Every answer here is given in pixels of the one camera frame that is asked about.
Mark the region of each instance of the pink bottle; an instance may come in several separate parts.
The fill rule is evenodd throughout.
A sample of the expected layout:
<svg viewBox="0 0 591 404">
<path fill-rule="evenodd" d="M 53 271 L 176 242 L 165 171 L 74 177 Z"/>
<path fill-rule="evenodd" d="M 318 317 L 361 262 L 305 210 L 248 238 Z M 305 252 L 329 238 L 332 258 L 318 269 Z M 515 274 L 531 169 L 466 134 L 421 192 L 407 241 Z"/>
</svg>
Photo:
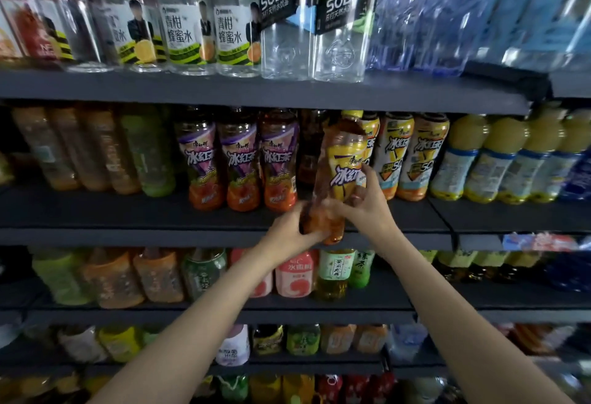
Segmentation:
<svg viewBox="0 0 591 404">
<path fill-rule="evenodd" d="M 275 269 L 275 283 L 279 295 L 302 298 L 312 292 L 314 284 L 314 259 L 311 251 L 305 251 Z"/>
<path fill-rule="evenodd" d="M 230 252 L 230 265 L 233 266 L 247 250 L 248 248 L 233 248 Z M 251 294 L 251 298 L 259 298 L 261 296 L 269 295 L 271 290 L 273 290 L 273 272 L 269 272 L 269 274 L 265 276 L 265 279 L 261 281 Z"/>
</svg>

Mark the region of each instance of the plastic bottle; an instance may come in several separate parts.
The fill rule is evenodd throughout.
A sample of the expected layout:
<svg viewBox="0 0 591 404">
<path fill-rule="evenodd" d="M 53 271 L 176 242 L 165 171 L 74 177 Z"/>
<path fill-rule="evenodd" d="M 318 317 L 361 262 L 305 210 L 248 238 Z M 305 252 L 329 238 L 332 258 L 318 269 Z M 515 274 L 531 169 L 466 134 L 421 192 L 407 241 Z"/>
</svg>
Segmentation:
<svg viewBox="0 0 591 404">
<path fill-rule="evenodd" d="M 256 153 L 256 116 L 233 108 L 218 124 L 227 163 L 227 206 L 234 211 L 252 211 L 261 203 Z"/>
<path fill-rule="evenodd" d="M 188 199 L 200 211 L 218 209 L 226 201 L 226 188 L 216 124 L 203 108 L 191 106 L 179 107 L 175 121 L 179 147 L 188 165 Z"/>
<path fill-rule="evenodd" d="M 168 69 L 185 75 L 216 71 L 216 17 L 211 0 L 158 0 Z"/>
<path fill-rule="evenodd" d="M 317 0 L 312 77 L 361 82 L 375 0 Z"/>
<path fill-rule="evenodd" d="M 566 135 L 534 176 L 529 200 L 550 203 L 558 197 L 569 172 L 591 144 L 591 109 L 578 109 L 562 122 Z"/>
<path fill-rule="evenodd" d="M 261 0 L 261 74 L 306 80 L 314 37 L 312 0 Z"/>
<path fill-rule="evenodd" d="M 261 118 L 261 161 L 265 205 L 289 211 L 297 202 L 296 158 L 300 127 L 291 111 L 278 108 Z"/>
<path fill-rule="evenodd" d="M 560 123 L 565 114 L 564 109 L 545 107 L 539 117 L 528 121 L 529 138 L 501 181 L 499 200 L 509 205 L 520 205 L 527 200 L 537 171 L 565 138 Z"/>
<path fill-rule="evenodd" d="M 144 193 L 150 197 L 171 194 L 176 181 L 158 110 L 153 105 L 125 105 L 121 125 Z"/>
<path fill-rule="evenodd" d="M 464 186 L 464 196 L 473 202 L 491 203 L 497 197 L 507 168 L 528 137 L 529 128 L 521 120 L 506 117 L 495 121 L 470 170 Z"/>
<path fill-rule="evenodd" d="M 448 130 L 449 120 L 443 113 L 420 113 L 416 116 L 409 153 L 400 172 L 397 197 L 411 202 L 425 197 L 435 158 Z"/>
<path fill-rule="evenodd" d="M 213 0 L 218 73 L 255 77 L 261 64 L 259 0 Z"/>
<path fill-rule="evenodd" d="M 346 201 L 361 171 L 367 147 L 365 131 L 359 125 L 361 110 L 345 110 L 341 119 L 324 131 L 312 207 L 305 224 L 307 232 L 330 231 L 324 243 L 336 244 L 343 238 L 344 218 L 329 219 L 321 202 L 327 197 Z"/>
<path fill-rule="evenodd" d="M 468 170 L 490 131 L 484 115 L 469 114 L 452 124 L 443 161 L 431 182 L 435 197 L 457 200 L 462 196 Z"/>
</svg>

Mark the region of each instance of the bottle label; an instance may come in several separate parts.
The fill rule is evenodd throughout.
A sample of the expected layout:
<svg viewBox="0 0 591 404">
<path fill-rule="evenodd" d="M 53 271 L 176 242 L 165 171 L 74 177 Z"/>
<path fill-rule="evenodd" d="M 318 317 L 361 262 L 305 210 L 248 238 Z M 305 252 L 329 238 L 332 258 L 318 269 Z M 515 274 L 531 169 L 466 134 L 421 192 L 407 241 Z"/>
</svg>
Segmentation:
<svg viewBox="0 0 591 404">
<path fill-rule="evenodd" d="M 143 5 L 140 0 L 127 0 L 123 4 L 105 4 L 103 12 L 122 63 L 166 61 L 155 8 Z"/>
<path fill-rule="evenodd" d="M 478 155 L 477 150 L 458 150 L 448 147 L 441 166 L 431 183 L 431 190 L 445 194 L 449 198 L 460 197 L 468 170 L 476 155 Z"/>
<path fill-rule="evenodd" d="M 160 14 L 170 62 L 208 64 L 216 62 L 213 11 L 205 1 L 199 5 L 162 4 Z"/>
<path fill-rule="evenodd" d="M 322 35 L 353 23 L 353 31 L 370 34 L 374 0 L 319 0 L 316 34 Z"/>
<path fill-rule="evenodd" d="M 255 2 L 214 7 L 218 63 L 253 66 L 261 63 L 261 12 Z"/>
<path fill-rule="evenodd" d="M 470 172 L 465 189 L 477 197 L 494 199 L 499 191 L 499 185 L 515 153 L 498 153 L 483 149 Z"/>
<path fill-rule="evenodd" d="M 311 0 L 261 0 L 261 28 L 286 20 L 314 33 L 316 7 L 310 3 Z"/>
<path fill-rule="evenodd" d="M 355 253 L 331 253 L 322 251 L 318 275 L 330 281 L 346 280 L 351 275 Z"/>
</svg>

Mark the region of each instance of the clear plastic bottle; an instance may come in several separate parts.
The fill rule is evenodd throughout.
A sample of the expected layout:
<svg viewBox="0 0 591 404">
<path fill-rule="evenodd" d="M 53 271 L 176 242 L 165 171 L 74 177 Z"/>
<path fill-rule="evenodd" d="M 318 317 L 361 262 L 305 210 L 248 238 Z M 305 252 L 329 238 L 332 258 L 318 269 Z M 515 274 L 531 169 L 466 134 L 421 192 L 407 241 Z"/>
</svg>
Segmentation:
<svg viewBox="0 0 591 404">
<path fill-rule="evenodd" d="M 308 78 L 315 11 L 312 0 L 261 0 L 265 79 Z"/>
<path fill-rule="evenodd" d="M 315 80 L 363 81 L 374 3 L 375 0 L 317 0 L 312 54 Z"/>
<path fill-rule="evenodd" d="M 231 77 L 255 77 L 261 64 L 259 0 L 213 0 L 218 72 Z"/>
</svg>

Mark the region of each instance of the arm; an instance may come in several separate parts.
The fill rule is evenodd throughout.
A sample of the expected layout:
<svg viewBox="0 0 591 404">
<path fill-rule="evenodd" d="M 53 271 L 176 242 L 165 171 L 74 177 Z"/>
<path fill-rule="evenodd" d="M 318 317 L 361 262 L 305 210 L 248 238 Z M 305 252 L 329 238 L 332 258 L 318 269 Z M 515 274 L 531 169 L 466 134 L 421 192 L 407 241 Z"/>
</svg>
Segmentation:
<svg viewBox="0 0 591 404">
<path fill-rule="evenodd" d="M 300 202 L 277 218 L 256 247 L 118 372 L 90 404 L 188 403 L 255 287 L 276 266 L 327 236 L 300 234 L 302 208 Z"/>
<path fill-rule="evenodd" d="M 572 404 L 412 246 L 392 219 L 375 172 L 363 170 L 368 188 L 360 205 L 324 204 L 353 222 L 392 266 L 468 402 Z"/>
</svg>

